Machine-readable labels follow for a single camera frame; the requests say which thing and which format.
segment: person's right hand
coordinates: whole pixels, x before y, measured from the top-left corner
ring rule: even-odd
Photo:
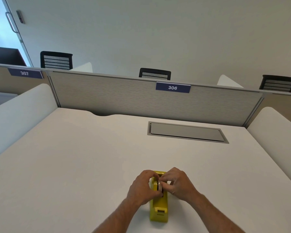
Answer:
[[[159,180],[163,189],[178,197],[180,200],[190,203],[199,194],[186,173],[178,168],[174,167],[170,169]]]

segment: desk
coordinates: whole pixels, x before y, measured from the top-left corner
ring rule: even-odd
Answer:
[[[229,144],[149,136],[149,121],[220,128]],[[247,233],[291,232],[291,181],[245,128],[63,108],[0,155],[0,232],[90,233],[142,170],[173,166]],[[128,232],[207,232],[168,198],[167,224],[146,204]]]

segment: black monitor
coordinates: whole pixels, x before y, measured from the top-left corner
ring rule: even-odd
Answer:
[[[0,47],[0,64],[26,66],[18,49]]]

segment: person's left hand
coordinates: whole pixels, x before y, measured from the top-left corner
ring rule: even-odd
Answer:
[[[159,175],[152,170],[142,171],[130,186],[127,199],[140,207],[156,197],[162,197],[162,192],[150,189],[149,179],[151,177],[155,177],[157,180],[159,179]]]

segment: blue sign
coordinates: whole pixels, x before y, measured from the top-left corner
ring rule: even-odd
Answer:
[[[156,82],[156,90],[190,93],[191,85]]]
[[[40,70],[27,70],[16,68],[8,68],[8,70],[12,76],[43,79],[43,75]]]

